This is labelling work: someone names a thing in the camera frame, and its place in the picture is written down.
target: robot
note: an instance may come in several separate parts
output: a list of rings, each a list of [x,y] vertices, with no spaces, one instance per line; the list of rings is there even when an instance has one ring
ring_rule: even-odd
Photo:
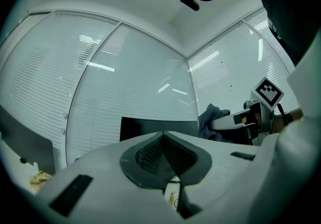
[[[263,79],[251,93],[256,103],[210,123],[214,130],[254,126],[242,119],[259,109],[259,134],[249,132],[254,146],[171,131],[143,135],[88,153],[57,173],[29,202],[59,223],[275,221],[310,185],[320,163],[320,52],[321,30],[287,80],[304,117],[280,134],[270,134],[270,129],[282,92]],[[171,193],[171,202],[173,195],[178,198],[174,210],[164,199],[169,183],[178,186]]]

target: window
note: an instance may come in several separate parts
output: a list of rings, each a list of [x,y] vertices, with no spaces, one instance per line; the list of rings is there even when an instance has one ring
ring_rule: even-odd
[[[122,117],[196,121],[186,59],[149,35],[121,25],[88,64],[67,125],[67,162],[119,142]]]
[[[267,12],[265,9],[262,9],[245,19],[245,21],[252,26],[274,49],[277,56],[280,58],[282,63],[284,64],[286,70],[289,74],[294,70],[294,64],[291,59],[283,49],[283,47],[279,44],[276,38],[271,33],[268,20],[267,20]]]
[[[280,102],[284,110],[297,108],[295,96],[286,81],[288,71],[281,61],[287,55],[279,52],[283,54],[282,58],[253,28],[239,22],[190,57],[199,114],[210,103],[220,109],[229,109],[232,114],[243,110],[251,89],[265,76],[284,92]]]
[[[63,113],[85,61],[114,24],[57,12],[17,44],[0,72],[0,104],[54,147],[61,168]]]
[[[28,16],[12,31],[0,48],[0,70],[19,40],[47,15],[48,14],[36,14]]]

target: black slot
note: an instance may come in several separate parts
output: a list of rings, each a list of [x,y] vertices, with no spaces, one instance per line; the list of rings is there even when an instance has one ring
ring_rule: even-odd
[[[240,114],[239,115],[234,115],[233,119],[234,119],[234,124],[235,125],[242,123],[242,117],[241,117]]]
[[[241,153],[241,152],[233,152],[230,155],[237,157],[237,158],[244,159],[244,160],[248,160],[248,161],[253,161],[255,158],[255,155],[253,155],[253,154],[246,154],[246,153]]]
[[[90,176],[79,175],[49,205],[50,208],[67,217],[92,180]]]

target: cloth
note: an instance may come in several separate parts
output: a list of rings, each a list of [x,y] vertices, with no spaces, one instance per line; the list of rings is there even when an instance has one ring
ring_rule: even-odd
[[[321,26],[318,0],[262,0],[269,28],[296,66]]]
[[[206,108],[206,111],[199,116],[198,137],[203,139],[208,139],[208,140],[214,140],[218,142],[233,143],[232,140],[224,139],[220,133],[216,131],[211,131],[208,128],[208,124],[212,120],[216,120],[230,114],[231,112],[228,109],[220,110],[220,108],[212,104],[209,104]]]

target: cable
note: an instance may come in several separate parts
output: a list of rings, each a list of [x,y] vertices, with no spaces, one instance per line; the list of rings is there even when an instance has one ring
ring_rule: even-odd
[[[174,202],[174,207],[175,207],[175,208],[177,208],[177,206],[175,205],[175,203],[176,203],[177,200],[178,200],[178,199],[176,199],[175,202]]]
[[[282,115],[283,124],[284,124],[284,126],[286,126],[288,124],[288,122],[287,122],[284,110],[283,110],[282,106],[279,103],[277,104],[277,108],[279,109],[279,111],[280,111],[280,113]]]
[[[180,181],[177,181],[177,180],[173,180],[174,178],[172,178],[169,182],[168,182],[168,184],[180,184],[181,182]]]

